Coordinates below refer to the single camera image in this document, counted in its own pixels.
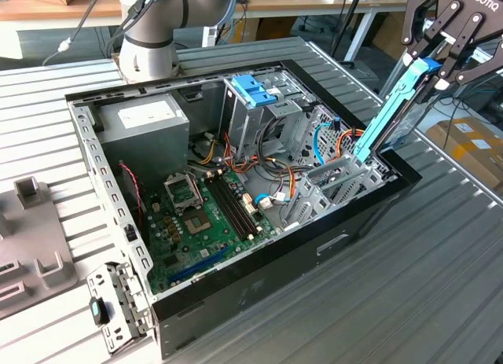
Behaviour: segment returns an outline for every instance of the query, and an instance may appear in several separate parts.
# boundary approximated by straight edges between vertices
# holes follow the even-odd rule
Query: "blue plastic tab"
[[[402,103],[414,96],[418,82],[425,74],[438,70],[440,66],[439,63],[429,57],[417,59],[410,65],[407,72],[395,84],[379,114],[372,119],[365,133],[358,139],[354,154],[361,162],[365,162],[370,156],[374,143],[384,133],[388,123],[393,119]]]
[[[237,75],[233,77],[232,83],[253,107],[264,106],[277,101],[276,96],[267,93],[263,84],[252,75]]]

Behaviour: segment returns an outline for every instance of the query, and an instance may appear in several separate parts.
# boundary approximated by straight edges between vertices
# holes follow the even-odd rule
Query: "ram slot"
[[[223,179],[209,180],[207,188],[240,239],[246,239],[249,234],[257,234],[255,224],[248,217],[241,204],[234,198]]]

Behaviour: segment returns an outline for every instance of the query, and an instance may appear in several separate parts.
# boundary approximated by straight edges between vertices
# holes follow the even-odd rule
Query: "motherboard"
[[[246,191],[232,171],[214,178],[178,174],[164,185],[144,199],[154,262],[149,284],[154,294],[277,233],[247,202]]]

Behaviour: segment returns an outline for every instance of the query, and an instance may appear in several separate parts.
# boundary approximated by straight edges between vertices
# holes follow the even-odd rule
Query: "desk leg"
[[[354,61],[356,54],[358,53],[358,50],[360,50],[363,40],[367,36],[367,33],[369,32],[370,26],[372,25],[375,17],[376,12],[372,10],[368,13],[365,13],[362,22],[360,23],[360,26],[358,27],[358,30],[354,35],[353,42],[351,42],[349,50],[346,53],[344,61]]]
[[[202,47],[214,47],[218,35],[218,26],[204,26]]]

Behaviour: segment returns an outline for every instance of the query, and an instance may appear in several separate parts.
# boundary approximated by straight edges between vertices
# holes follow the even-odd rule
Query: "gray power supply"
[[[108,162],[135,164],[145,186],[162,183],[185,166],[189,120],[171,94],[106,105],[100,117],[104,130],[97,137]]]

